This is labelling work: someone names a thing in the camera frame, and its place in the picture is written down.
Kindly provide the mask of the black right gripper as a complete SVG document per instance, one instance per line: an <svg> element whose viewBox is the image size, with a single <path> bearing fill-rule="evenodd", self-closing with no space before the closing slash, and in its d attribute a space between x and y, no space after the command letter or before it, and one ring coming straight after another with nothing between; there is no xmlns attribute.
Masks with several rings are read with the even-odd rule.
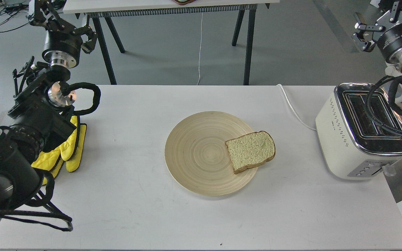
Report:
<svg viewBox="0 0 402 251"><path fill-rule="evenodd" d="M383 34L378 38L377 46L388 64L402 65L402 23L391 27L373 24L356 23L352 40L362 52L372 52L375 47L374 35Z"/></svg>

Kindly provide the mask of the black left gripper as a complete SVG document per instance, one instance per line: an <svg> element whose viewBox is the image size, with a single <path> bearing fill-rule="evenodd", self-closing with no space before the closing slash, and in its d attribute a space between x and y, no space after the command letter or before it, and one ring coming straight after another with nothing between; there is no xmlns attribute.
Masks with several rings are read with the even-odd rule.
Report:
<svg viewBox="0 0 402 251"><path fill-rule="evenodd" d="M31 0L29 2L28 23L46 28L43 57L51 57L53 52L63 52L72 57L80 53L94 51L98 34L86 23L77 28L62 19L57 12L65 0Z"/></svg>

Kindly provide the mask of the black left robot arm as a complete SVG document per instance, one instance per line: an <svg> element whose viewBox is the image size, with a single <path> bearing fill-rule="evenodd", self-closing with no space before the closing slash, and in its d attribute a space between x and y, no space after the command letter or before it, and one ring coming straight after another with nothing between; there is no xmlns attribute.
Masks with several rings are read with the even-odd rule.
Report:
<svg viewBox="0 0 402 251"><path fill-rule="evenodd" d="M95 84L68 84L70 69L80 52L91 53L97 33L89 26L77 28L62 19L50 0L32 0L29 24L46 30L43 62L32 57L21 72L13 72L15 105L8 111L13 124L0 127L0 221L38 224L29 216L61 219L66 227L42 222L61 231L72 231L72 218L51 202L54 178L47 170L32 167L41 152L55 150L78 127L72 116L94 112L101 99Z"/></svg>

